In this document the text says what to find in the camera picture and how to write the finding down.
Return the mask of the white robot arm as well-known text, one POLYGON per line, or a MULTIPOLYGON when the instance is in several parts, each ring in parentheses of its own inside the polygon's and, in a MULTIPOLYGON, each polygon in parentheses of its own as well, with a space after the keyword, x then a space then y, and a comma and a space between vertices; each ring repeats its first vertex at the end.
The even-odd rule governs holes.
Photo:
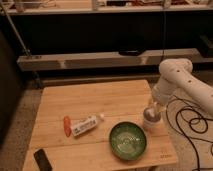
POLYGON ((176 88, 183 89, 200 107, 213 116, 213 87, 195 78, 189 59, 166 59, 159 64, 160 78, 152 88, 152 97, 166 105, 176 88))

